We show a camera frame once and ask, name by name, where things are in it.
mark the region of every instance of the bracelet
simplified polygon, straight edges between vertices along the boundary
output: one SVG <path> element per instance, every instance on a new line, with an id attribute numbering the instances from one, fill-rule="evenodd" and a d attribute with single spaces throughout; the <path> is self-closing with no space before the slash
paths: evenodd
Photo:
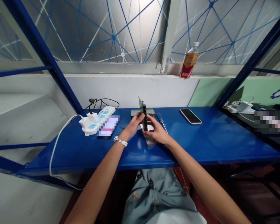
<path id="1" fill-rule="evenodd" d="M 128 143 L 122 139 L 119 139 L 118 136 L 115 136 L 115 138 L 113 139 L 114 142 L 119 141 L 124 147 L 126 147 L 128 145 Z"/>

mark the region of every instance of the denim pants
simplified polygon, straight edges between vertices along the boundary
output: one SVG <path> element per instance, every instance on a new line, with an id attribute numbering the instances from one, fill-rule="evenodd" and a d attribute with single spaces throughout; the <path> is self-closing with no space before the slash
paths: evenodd
<path id="1" fill-rule="evenodd" d="M 122 224 L 147 223 L 167 209 L 197 212 L 172 168 L 139 170 L 134 187 L 125 203 Z"/>

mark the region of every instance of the green circuit board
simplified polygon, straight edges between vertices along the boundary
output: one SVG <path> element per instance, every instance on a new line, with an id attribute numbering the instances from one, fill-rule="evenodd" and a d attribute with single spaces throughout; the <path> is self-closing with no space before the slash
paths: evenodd
<path id="1" fill-rule="evenodd" d="M 144 120 L 143 120 L 143 129 L 144 131 L 147 131 L 147 114 L 146 114 L 146 105 L 144 102 L 139 98 L 139 106 L 140 106 L 140 112 L 145 115 Z"/>

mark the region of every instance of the blue geometric window film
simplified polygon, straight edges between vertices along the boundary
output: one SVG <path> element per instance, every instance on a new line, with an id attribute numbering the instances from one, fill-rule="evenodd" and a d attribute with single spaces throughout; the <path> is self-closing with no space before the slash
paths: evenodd
<path id="1" fill-rule="evenodd" d="M 0 11 L 0 61 L 29 59 L 32 59 L 31 55 Z"/>
<path id="2" fill-rule="evenodd" d="M 22 0 L 56 61 L 158 63 L 169 0 Z"/>
<path id="3" fill-rule="evenodd" d="M 197 63 L 245 64 L 279 18 L 280 0 L 182 0 L 170 61 L 197 41 Z"/>

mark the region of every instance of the phone case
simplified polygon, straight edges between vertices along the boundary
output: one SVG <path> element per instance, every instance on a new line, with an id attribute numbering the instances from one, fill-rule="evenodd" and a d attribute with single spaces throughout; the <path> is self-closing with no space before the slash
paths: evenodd
<path id="1" fill-rule="evenodd" d="M 192 123 L 191 121 L 189 121 L 189 119 L 187 118 L 187 116 L 186 116 L 181 110 L 190 110 L 190 109 L 188 109 L 188 108 L 180 109 L 181 114 L 185 117 L 185 119 L 186 119 L 190 124 L 194 124 L 194 125 L 196 125 L 196 124 L 202 124 L 202 121 L 193 113 L 193 111 L 190 110 L 190 111 L 200 120 L 200 122 Z"/>

